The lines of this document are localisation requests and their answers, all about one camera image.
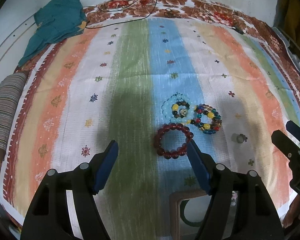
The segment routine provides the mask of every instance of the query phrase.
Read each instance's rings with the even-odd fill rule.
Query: yellow bead
[[[209,112],[208,114],[207,114],[207,116],[209,117],[209,118],[214,118],[214,113],[213,112]]]
[[[205,128],[205,129],[210,129],[210,124],[205,123],[205,124],[203,125],[203,128]]]
[[[172,110],[173,110],[173,111],[178,111],[178,108],[179,108],[179,106],[178,106],[177,104],[174,104],[174,105],[172,106]]]

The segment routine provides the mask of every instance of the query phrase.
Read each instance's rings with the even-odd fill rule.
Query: red beaded bracelet
[[[174,152],[169,152],[165,151],[163,148],[161,148],[161,139],[162,136],[166,133],[169,132],[170,130],[175,130],[177,129],[178,131],[182,131],[185,136],[186,136],[186,143],[182,145],[182,147],[178,147],[176,151]],[[179,156],[184,156],[187,152],[187,143],[190,142],[193,138],[193,133],[190,132],[189,127],[183,126],[181,123],[170,123],[170,124],[164,124],[162,128],[158,130],[158,133],[154,136],[154,147],[157,149],[157,154],[159,156],[163,156],[167,160],[170,159],[171,157],[173,159],[179,158]]]

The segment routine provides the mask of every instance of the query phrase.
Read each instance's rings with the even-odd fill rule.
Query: multicolored beaded bracelet
[[[169,152],[165,151],[161,147],[161,139],[162,136],[166,133],[169,132],[170,130],[175,130],[177,129],[178,131],[182,131],[185,136],[186,136],[186,143],[182,145],[182,147],[178,147],[176,151]],[[157,154],[159,156],[163,156],[167,160],[170,159],[171,157],[173,159],[179,158],[179,156],[184,156],[187,152],[187,143],[190,142],[193,138],[193,133],[190,132],[189,127],[183,126],[181,123],[170,123],[170,124],[164,124],[162,128],[160,128],[157,132],[157,134],[154,136],[154,148],[157,149]]]
[[[176,93],[172,95],[162,106],[162,113],[171,123],[189,124],[191,122],[190,111],[194,111],[196,105],[188,96]]]
[[[195,112],[197,113],[197,119],[192,119],[190,122],[191,124],[197,126],[204,134],[214,134],[219,131],[222,120],[215,108],[212,108],[212,106],[209,105],[200,104],[195,109]],[[212,122],[210,124],[202,123],[202,115],[206,115],[208,118],[212,119]]]

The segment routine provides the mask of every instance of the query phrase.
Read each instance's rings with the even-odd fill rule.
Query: orange stripe
[[[241,68],[250,75],[250,84],[255,91],[255,94],[261,102],[264,116],[267,120],[265,127],[267,127],[270,134],[275,130],[285,132],[285,125],[282,121],[282,113],[278,100],[275,97],[267,98],[268,86],[265,77],[255,63],[245,54],[241,44],[224,28],[214,26],[214,32],[217,36],[232,50],[232,53],[237,56]],[[272,112],[276,111],[277,118],[272,116]],[[292,178],[290,169],[287,169],[287,158],[275,147],[272,153],[274,158],[276,171],[281,171],[280,176],[277,177],[275,191],[270,192],[271,198],[276,208],[289,201],[289,184]]]
[[[38,182],[35,176],[42,172],[43,175],[41,178],[43,178],[47,170],[51,167],[53,146],[59,135],[58,128],[66,105],[69,86],[92,38],[98,33],[98,31],[99,29],[86,29],[84,33],[80,35],[80,39],[62,62],[59,75],[56,77],[52,89],[47,97],[47,101],[45,103],[46,106],[42,111],[42,115],[37,126],[38,130],[36,142],[32,150],[30,196],[33,196],[38,188]],[[49,130],[46,130],[44,123],[48,119],[52,119],[54,125],[50,126]]]

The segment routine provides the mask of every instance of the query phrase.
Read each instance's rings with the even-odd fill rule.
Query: floral blanket
[[[162,104],[182,93],[222,117],[212,135],[189,124],[202,152],[232,171],[254,169],[280,216],[295,192],[288,160],[271,133],[300,126],[300,74],[265,23],[202,0],[136,0],[85,8],[97,29],[53,44],[36,61],[20,99],[0,173],[0,196],[22,225],[46,171],[69,171],[110,140],[119,156],[96,197],[111,239],[170,239],[169,196],[199,188],[186,156],[166,160],[153,137],[167,122]],[[238,135],[244,136],[238,141]],[[165,148],[184,142],[182,133]],[[80,229],[68,196],[76,236]]]

